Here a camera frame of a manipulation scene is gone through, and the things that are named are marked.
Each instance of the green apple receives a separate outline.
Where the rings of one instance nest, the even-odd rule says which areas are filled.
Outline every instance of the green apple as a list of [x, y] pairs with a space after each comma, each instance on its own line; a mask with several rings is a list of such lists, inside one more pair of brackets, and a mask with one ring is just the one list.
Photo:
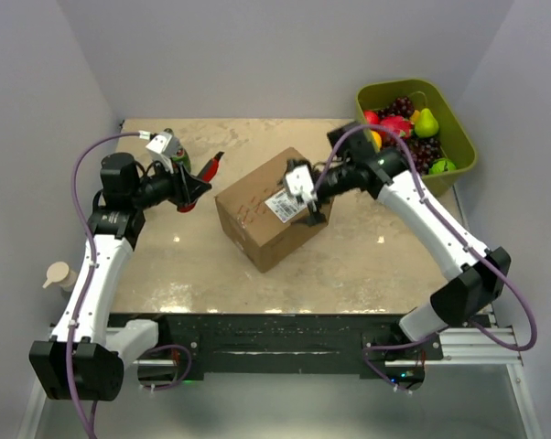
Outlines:
[[430, 175], [434, 175], [441, 174], [443, 172], [454, 171], [456, 169], [457, 167], [455, 166], [455, 164], [447, 158], [439, 158], [436, 162], [432, 164], [430, 169], [428, 169], [428, 173]]

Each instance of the barcode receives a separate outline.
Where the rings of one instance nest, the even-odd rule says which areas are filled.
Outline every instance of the barcode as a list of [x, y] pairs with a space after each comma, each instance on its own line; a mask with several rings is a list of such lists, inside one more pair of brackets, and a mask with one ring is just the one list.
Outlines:
[[270, 208], [282, 222], [290, 221], [306, 207], [305, 204], [298, 203], [295, 199], [290, 198], [284, 189], [280, 190], [271, 198], [268, 198], [265, 201], [265, 205]]

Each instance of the marble countertop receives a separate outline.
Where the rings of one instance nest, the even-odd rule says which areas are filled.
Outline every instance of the marble countertop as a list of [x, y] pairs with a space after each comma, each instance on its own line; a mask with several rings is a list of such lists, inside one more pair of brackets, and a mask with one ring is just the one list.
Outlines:
[[[224, 235], [214, 196], [283, 149], [311, 161], [330, 152], [326, 133], [344, 120], [128, 119], [124, 131], [172, 128], [194, 172], [224, 151], [213, 189], [188, 214], [169, 203], [146, 225], [114, 299], [116, 313], [407, 313], [445, 283], [394, 213], [357, 191], [335, 199], [330, 224], [261, 274]], [[143, 140], [118, 151], [150, 162]], [[459, 219], [452, 191], [440, 202]]]

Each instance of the green basket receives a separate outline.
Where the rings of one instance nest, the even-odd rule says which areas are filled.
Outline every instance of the green basket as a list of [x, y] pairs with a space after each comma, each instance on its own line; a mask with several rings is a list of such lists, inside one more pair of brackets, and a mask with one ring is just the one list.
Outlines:
[[[454, 185], [457, 178], [475, 166], [477, 153], [438, 88], [425, 80], [391, 80], [363, 87], [357, 94], [357, 119], [367, 123], [363, 110], [386, 107], [400, 96], [409, 96], [417, 110], [427, 106], [432, 111], [440, 126], [438, 139], [442, 153], [457, 167], [455, 171], [422, 177], [430, 192], [440, 197]], [[371, 131], [366, 130], [365, 134], [375, 145]]]

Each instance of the red object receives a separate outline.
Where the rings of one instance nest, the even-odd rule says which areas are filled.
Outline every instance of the red object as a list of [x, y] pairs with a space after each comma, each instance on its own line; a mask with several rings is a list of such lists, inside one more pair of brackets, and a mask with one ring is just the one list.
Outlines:
[[[403, 118], [402, 116], [386, 117], [381, 122], [379, 122], [379, 124], [404, 139], [409, 139], [412, 135], [412, 132], [414, 131], [414, 124]], [[388, 140], [388, 133], [380, 131], [379, 134], [384, 142]]]
[[363, 116], [365, 116], [367, 123], [370, 123], [371, 125], [379, 125], [379, 116], [377, 115], [376, 112], [372, 112], [371, 110], [365, 110], [363, 112]]
[[[217, 153], [215, 157], [213, 157], [211, 160], [207, 162], [207, 164], [202, 168], [202, 170], [199, 172], [199, 174], [196, 177], [209, 183], [214, 178], [214, 176], [217, 175], [217, 171], [219, 170], [219, 162], [221, 161], [221, 157], [223, 155], [224, 155], [223, 151], [220, 151], [219, 153]], [[178, 209], [178, 212], [181, 212], [181, 213], [190, 212], [195, 207], [196, 207], [196, 203], [192, 203], [189, 206], [186, 206], [185, 208]]]

